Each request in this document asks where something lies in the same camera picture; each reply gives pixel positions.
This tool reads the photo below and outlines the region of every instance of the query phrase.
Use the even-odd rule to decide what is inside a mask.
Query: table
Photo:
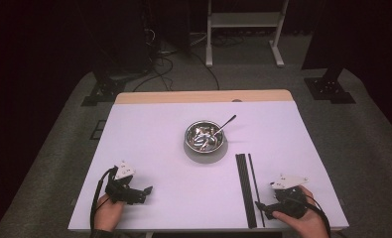
[[[214,162],[186,151],[184,132],[203,119],[224,123],[227,149]],[[117,229],[162,231],[282,231],[255,209],[245,215],[236,154],[250,154],[261,202],[276,203],[270,182],[280,174],[308,177],[331,229],[348,226],[326,169],[287,90],[133,92],[118,95],[84,181],[68,229],[89,230],[97,181],[121,161],[137,173],[130,185],[153,191],[144,204],[127,206]]]
[[[275,37],[269,41],[270,48],[276,61],[276,66],[283,67],[282,56],[277,47],[289,0],[284,0],[280,12],[266,13],[212,13],[211,0],[207,7],[207,44],[205,47],[205,65],[213,66],[211,50],[211,29],[213,28],[247,28],[247,27],[276,27]]]

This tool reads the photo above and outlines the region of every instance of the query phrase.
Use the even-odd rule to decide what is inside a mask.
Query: spoon handle
[[[233,115],[225,124],[223,124],[223,126],[221,126],[221,127],[219,128],[218,131],[216,131],[216,132],[213,134],[213,136],[215,136],[217,133],[221,132],[221,130],[223,130],[223,127],[225,127],[225,126],[227,125],[227,123],[229,123],[229,122],[231,122],[233,119],[235,119],[235,117],[236,117],[236,115]]]

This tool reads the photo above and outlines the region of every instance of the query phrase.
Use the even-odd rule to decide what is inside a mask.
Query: person's left hand
[[[97,201],[97,207],[100,207],[94,216],[94,229],[112,232],[121,219],[124,204],[124,201],[113,203],[108,194],[101,196]]]

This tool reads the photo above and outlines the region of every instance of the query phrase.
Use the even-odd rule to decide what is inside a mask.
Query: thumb
[[[296,218],[294,218],[294,217],[291,217],[291,216],[288,216],[287,214],[285,214],[285,213],[283,213],[283,212],[280,212],[280,211],[273,211],[272,215],[273,215],[276,219],[278,219],[278,220],[280,220],[280,221],[283,221],[283,222],[285,222],[286,224],[292,226],[292,228],[294,228],[294,229],[296,229],[296,227],[297,227],[297,225],[298,225],[298,223],[299,223],[299,220],[298,220],[298,219],[296,219]]]

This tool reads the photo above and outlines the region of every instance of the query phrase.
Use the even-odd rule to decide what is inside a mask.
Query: metal bowl
[[[197,121],[186,131],[186,144],[195,152],[212,153],[223,145],[223,130],[213,135],[219,128],[219,125],[211,121]]]

